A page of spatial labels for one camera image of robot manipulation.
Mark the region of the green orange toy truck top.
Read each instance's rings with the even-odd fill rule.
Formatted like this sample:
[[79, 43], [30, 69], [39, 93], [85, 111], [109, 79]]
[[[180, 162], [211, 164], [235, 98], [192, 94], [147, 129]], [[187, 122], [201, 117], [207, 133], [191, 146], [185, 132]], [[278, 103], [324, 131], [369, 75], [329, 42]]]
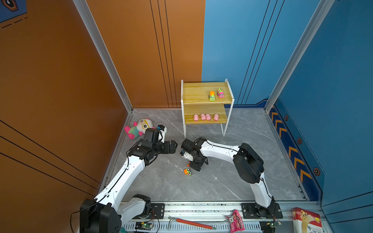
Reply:
[[214, 91], [210, 91], [210, 93], [209, 93], [209, 100], [210, 101], [215, 101], [215, 92]]

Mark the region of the pink toy truck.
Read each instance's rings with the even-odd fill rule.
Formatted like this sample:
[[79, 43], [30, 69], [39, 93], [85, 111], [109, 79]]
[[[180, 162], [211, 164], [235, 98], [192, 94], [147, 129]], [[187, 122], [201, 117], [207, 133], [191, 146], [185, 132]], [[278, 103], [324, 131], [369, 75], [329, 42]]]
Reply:
[[224, 98], [224, 92], [221, 88], [217, 89], [217, 95], [219, 98]]

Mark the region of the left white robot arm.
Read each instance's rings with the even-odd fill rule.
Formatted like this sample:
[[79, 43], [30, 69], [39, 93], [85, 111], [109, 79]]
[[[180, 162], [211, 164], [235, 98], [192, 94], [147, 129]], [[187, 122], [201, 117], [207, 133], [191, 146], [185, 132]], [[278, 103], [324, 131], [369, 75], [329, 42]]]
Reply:
[[160, 154], [174, 154], [178, 144], [166, 141], [164, 125], [149, 128], [128, 151], [127, 160], [113, 180], [94, 199], [86, 199], [78, 211], [81, 233], [118, 233], [134, 217], [151, 216], [151, 199], [137, 194], [123, 204], [122, 199], [136, 177]]

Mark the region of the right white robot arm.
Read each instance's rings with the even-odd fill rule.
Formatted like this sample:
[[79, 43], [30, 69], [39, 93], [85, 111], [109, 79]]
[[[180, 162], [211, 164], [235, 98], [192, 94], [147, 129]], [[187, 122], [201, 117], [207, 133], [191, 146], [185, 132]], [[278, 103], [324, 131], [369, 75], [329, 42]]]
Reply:
[[242, 180], [250, 184], [255, 203], [242, 203], [244, 219], [282, 219], [280, 205], [270, 193], [265, 181], [264, 161], [253, 150], [243, 143], [240, 146], [228, 146], [211, 142], [204, 137], [195, 141], [185, 139], [181, 145], [181, 155], [186, 158], [191, 169], [200, 171], [202, 165], [208, 164], [208, 158], [217, 158], [230, 162]]

